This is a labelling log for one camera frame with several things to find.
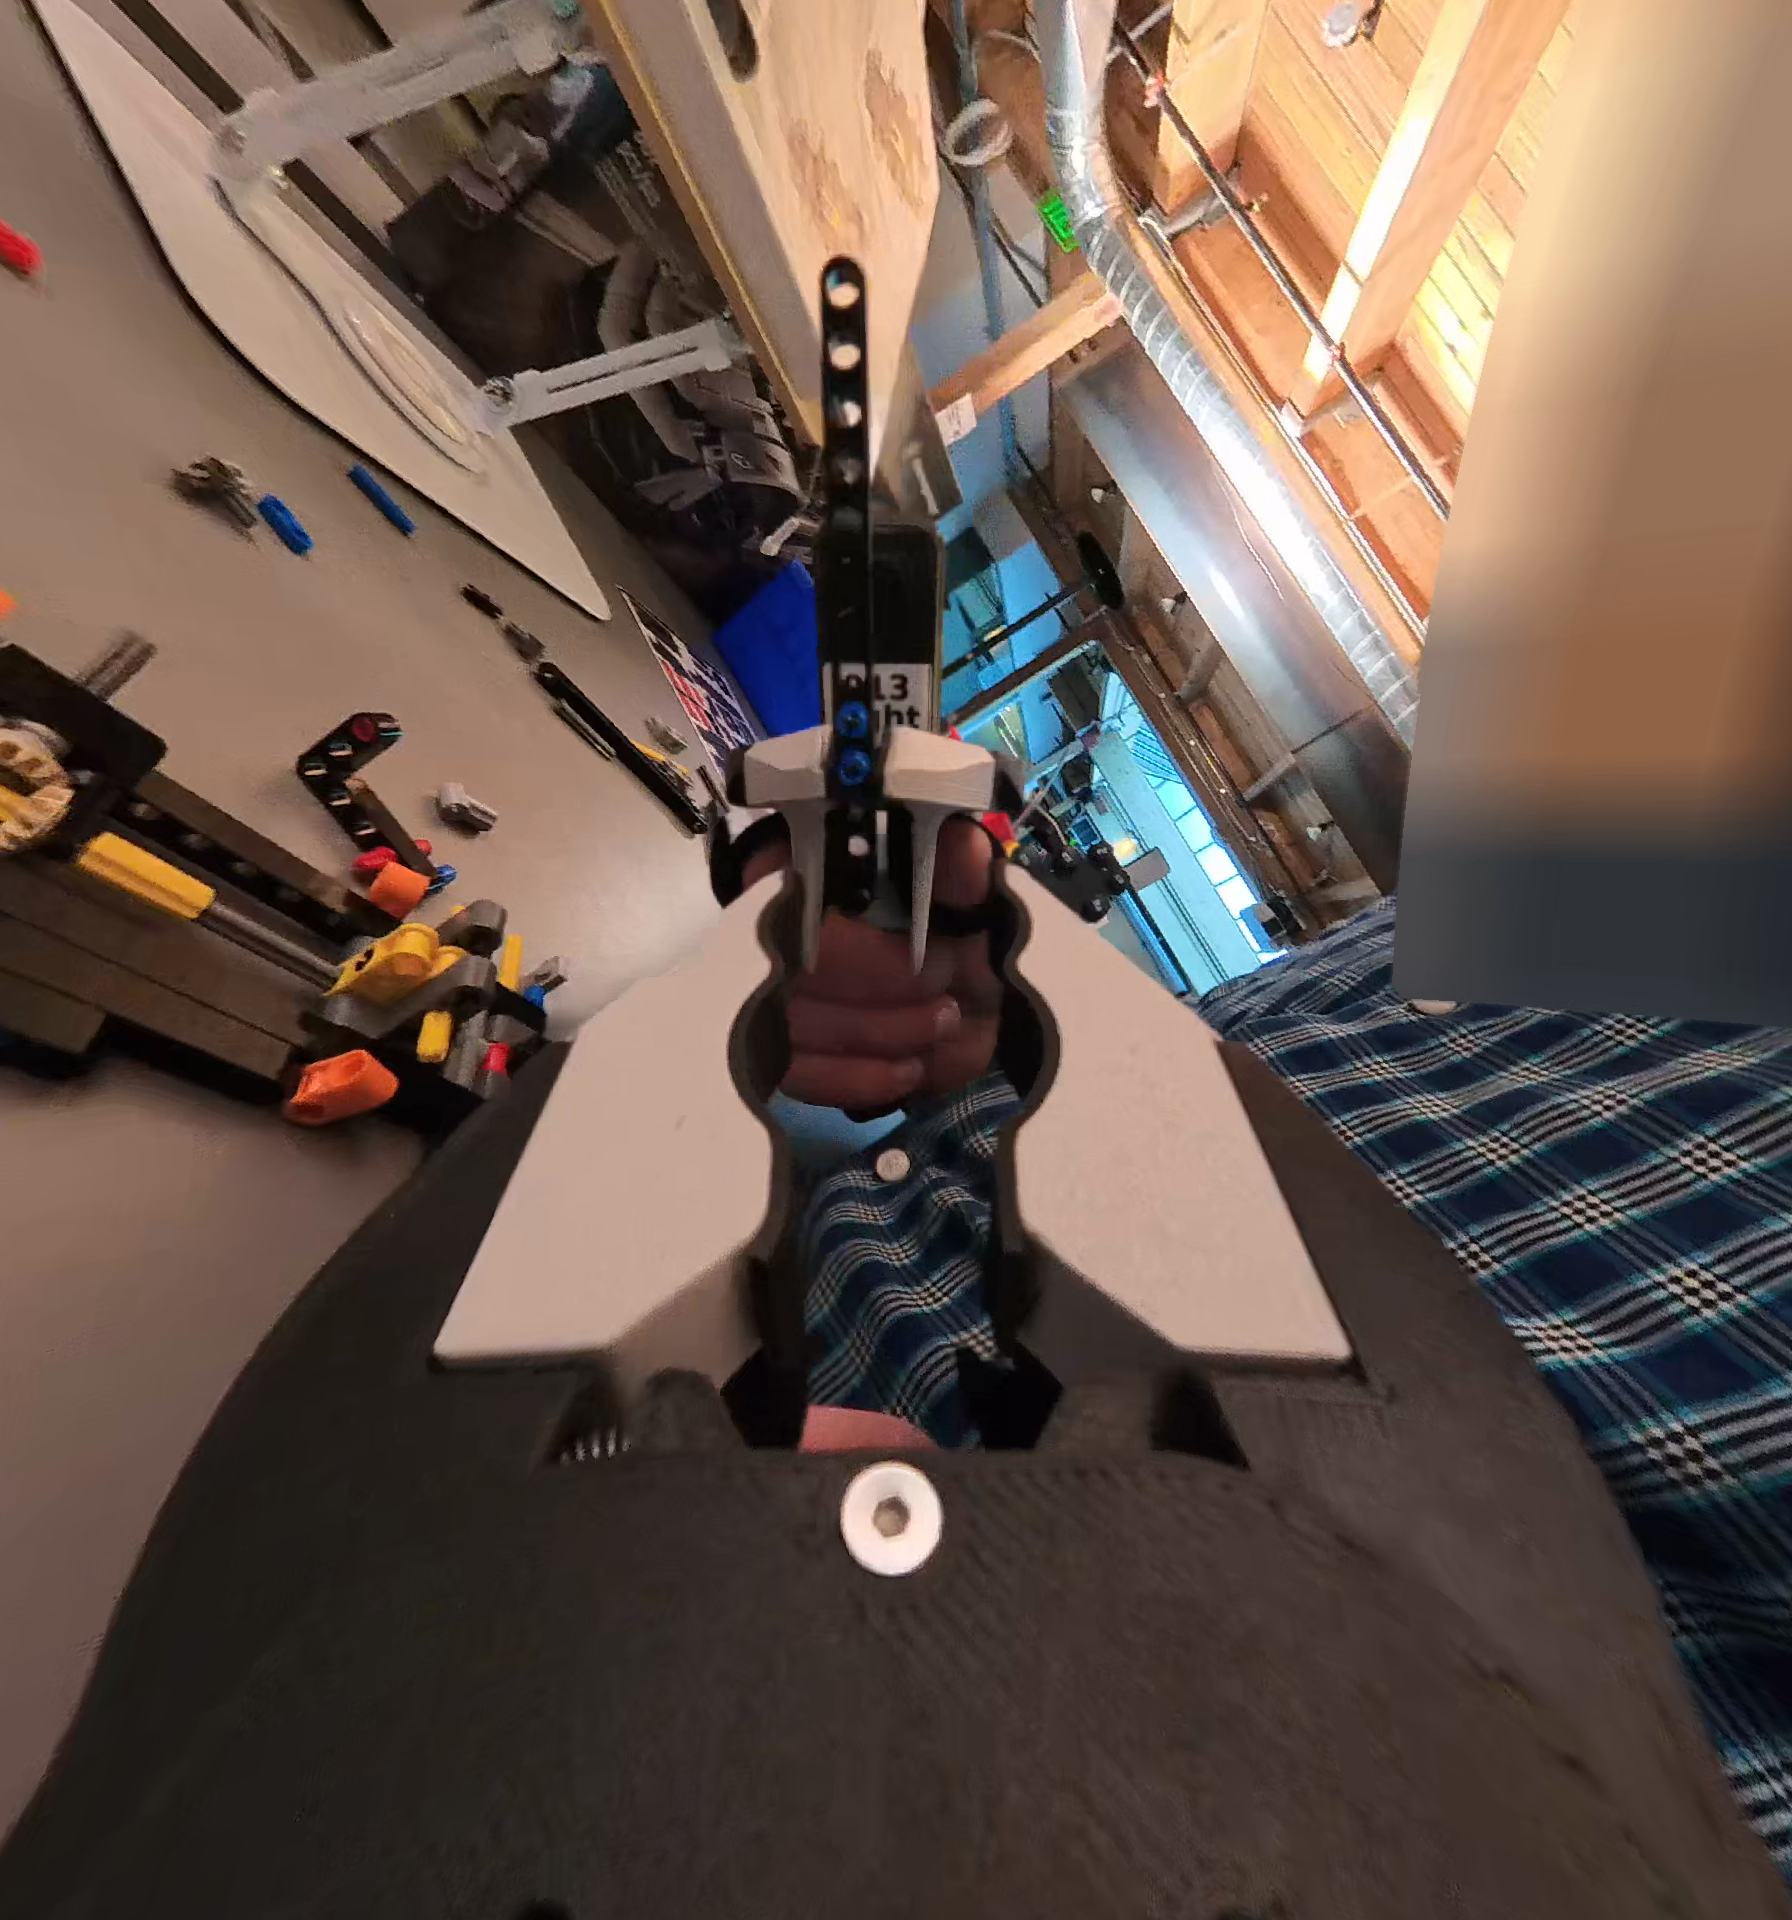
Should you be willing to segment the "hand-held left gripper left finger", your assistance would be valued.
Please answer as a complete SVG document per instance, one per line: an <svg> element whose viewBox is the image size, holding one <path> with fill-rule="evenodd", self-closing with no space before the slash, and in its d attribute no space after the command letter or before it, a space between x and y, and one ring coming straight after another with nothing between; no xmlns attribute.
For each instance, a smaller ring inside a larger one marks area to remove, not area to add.
<svg viewBox="0 0 1792 1920"><path fill-rule="evenodd" d="M809 1282L771 1117L803 955L803 883L771 872L576 1033L433 1345L453 1379L567 1387L541 1445L803 1442Z"/></svg>

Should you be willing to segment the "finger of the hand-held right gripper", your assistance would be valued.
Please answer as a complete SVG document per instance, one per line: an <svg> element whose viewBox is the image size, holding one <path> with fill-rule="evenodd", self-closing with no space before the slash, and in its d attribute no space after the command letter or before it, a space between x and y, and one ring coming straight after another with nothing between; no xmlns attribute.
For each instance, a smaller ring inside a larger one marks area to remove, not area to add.
<svg viewBox="0 0 1792 1920"><path fill-rule="evenodd" d="M840 878L840 733L803 726L771 733L747 750L747 810L785 820L793 878L799 878L799 968L818 968L818 935L832 912L832 887Z"/></svg>
<svg viewBox="0 0 1792 1920"><path fill-rule="evenodd" d="M953 733L895 726L883 744L883 909L905 909L909 974L926 968L936 840L992 810L992 757Z"/></svg>

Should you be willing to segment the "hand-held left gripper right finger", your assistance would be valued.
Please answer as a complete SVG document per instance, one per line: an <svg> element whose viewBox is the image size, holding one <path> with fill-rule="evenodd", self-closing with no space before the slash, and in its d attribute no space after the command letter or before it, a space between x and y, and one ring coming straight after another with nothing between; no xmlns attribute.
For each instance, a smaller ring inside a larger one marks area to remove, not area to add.
<svg viewBox="0 0 1792 1920"><path fill-rule="evenodd" d="M1037 878L1001 878L987 1445L1244 1445L1244 1400L1355 1405L1355 1339L1205 1019Z"/></svg>

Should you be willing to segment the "black holed lego beam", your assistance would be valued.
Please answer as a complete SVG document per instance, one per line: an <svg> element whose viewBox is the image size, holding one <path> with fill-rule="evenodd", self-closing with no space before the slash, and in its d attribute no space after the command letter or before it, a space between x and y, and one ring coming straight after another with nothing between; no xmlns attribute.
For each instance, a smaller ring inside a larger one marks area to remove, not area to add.
<svg viewBox="0 0 1792 1920"><path fill-rule="evenodd" d="M851 257L818 269L818 533L871 510L871 415L869 415L869 276ZM840 738L879 757L879 777L840 793L840 878L832 887L834 912L869 912L879 898L879 805L883 805L883 738Z"/></svg>

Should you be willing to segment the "small black lego assembly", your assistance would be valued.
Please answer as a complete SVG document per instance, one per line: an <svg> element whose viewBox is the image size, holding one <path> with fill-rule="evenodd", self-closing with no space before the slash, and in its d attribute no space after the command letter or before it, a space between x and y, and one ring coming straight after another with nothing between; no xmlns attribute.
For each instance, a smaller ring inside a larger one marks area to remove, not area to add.
<svg viewBox="0 0 1792 1920"><path fill-rule="evenodd" d="M433 856L433 840L407 836L393 810L371 793L366 769L403 738L393 712L364 705L319 733L298 758L298 788L330 815L352 840L356 872L379 878L387 864L423 878L436 898L453 887L453 868Z"/></svg>

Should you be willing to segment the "black lego chassis assembly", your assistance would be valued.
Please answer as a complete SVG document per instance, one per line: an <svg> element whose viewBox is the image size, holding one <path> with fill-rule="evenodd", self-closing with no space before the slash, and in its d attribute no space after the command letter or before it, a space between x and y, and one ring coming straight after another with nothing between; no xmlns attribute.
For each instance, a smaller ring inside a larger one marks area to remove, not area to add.
<svg viewBox="0 0 1792 1920"><path fill-rule="evenodd" d="M546 1049L565 955L496 898L319 872L152 764L81 852L0 856L0 1061L138 1051L292 1125L453 1135Z"/></svg>

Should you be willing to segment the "black lego gear frame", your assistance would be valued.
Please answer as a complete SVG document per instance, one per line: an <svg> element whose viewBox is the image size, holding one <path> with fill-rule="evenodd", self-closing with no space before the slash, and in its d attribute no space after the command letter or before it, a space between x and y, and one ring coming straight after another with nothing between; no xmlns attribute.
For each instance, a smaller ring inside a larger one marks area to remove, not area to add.
<svg viewBox="0 0 1792 1920"><path fill-rule="evenodd" d="M62 675L0 639L0 856L81 852L164 758L164 738L117 705L152 654L142 631L120 625Z"/></svg>

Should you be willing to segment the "teal storage shelves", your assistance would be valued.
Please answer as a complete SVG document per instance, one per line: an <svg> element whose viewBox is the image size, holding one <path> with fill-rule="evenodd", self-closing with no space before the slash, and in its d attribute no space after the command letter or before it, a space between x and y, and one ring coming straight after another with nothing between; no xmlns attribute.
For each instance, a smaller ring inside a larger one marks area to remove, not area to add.
<svg viewBox="0 0 1792 1920"><path fill-rule="evenodd" d="M1020 836L1123 872L1107 943L1176 1000L1202 1000L1312 935L1312 868L1256 795L1256 777L1291 758L1256 705L1181 699L1172 614L1184 595L1107 504L1073 520L1020 474L974 516L953 543L940 705L1025 764Z"/></svg>

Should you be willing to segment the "blue plastic bin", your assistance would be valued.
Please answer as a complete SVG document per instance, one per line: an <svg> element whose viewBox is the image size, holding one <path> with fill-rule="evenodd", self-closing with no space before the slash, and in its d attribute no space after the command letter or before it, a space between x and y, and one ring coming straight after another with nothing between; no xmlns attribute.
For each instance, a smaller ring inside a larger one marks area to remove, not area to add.
<svg viewBox="0 0 1792 1920"><path fill-rule="evenodd" d="M824 725L815 575L799 556L720 625L720 654L765 733Z"/></svg>

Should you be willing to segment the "printed booklet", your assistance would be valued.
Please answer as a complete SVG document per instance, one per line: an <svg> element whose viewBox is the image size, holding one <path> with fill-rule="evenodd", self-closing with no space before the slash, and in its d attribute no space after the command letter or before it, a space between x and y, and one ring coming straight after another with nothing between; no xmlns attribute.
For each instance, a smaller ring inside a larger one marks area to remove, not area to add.
<svg viewBox="0 0 1792 1920"><path fill-rule="evenodd" d="M622 595L622 606L639 621L652 664L665 672L692 733L700 738L700 757L729 758L734 750L749 750L759 738L759 725L753 725L738 681L721 672L721 658L708 649L692 649L639 595Z"/></svg>

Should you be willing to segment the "black dumbbell rack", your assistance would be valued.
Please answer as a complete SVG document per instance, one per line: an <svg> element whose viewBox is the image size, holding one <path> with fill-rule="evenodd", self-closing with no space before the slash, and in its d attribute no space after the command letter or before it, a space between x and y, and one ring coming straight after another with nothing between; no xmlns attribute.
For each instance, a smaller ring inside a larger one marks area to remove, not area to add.
<svg viewBox="0 0 1792 1920"><path fill-rule="evenodd" d="M1020 793L1004 827L1004 864L1034 872L1073 909L1073 922L1101 928L1133 883L1101 827L1090 820L1073 827L1073 810L1056 810L1056 795L1064 793L1052 783L1034 783Z"/></svg>

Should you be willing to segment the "white flat-based stand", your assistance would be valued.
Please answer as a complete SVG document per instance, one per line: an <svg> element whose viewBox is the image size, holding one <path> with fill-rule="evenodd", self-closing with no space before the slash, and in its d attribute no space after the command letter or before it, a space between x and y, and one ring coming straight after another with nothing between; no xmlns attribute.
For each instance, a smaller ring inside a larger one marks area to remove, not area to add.
<svg viewBox="0 0 1792 1920"><path fill-rule="evenodd" d="M453 97L606 66L708 257L712 319L622 353L708 373L747 347L785 419L832 430L818 269L869 276L869 484L905 452L905 336L936 216L926 6L749 6L753 66L721 53L712 6L486 6L306 86L274 77L203 120L86 6L32 6L117 160L164 267L282 397L387 470L592 615L613 615L514 430L630 392L606 373L514 373L508 397L458 373L393 300L288 202L288 163Z"/></svg>

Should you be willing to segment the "large silver air duct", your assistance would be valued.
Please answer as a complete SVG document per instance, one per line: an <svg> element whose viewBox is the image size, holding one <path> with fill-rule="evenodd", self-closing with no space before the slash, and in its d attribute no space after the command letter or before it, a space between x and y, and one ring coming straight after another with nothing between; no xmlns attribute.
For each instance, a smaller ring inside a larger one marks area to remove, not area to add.
<svg viewBox="0 0 1792 1920"><path fill-rule="evenodd" d="M1408 744L1367 687L1375 625L1328 556L1288 566L1196 419L1133 347L1064 382L1123 504L1196 606L1218 658L1284 733L1375 892L1396 887Z"/></svg>
<svg viewBox="0 0 1792 1920"><path fill-rule="evenodd" d="M1252 376L1172 243L1129 202L1107 137L1110 25L1117 6L1034 6L1052 184L1067 208L1073 243L1123 303L1133 338L1196 427L1196 441L1211 452L1230 494L1252 510L1263 548L1288 566L1291 586L1355 664L1388 726L1405 750L1414 750L1418 615L1263 386Z"/></svg>

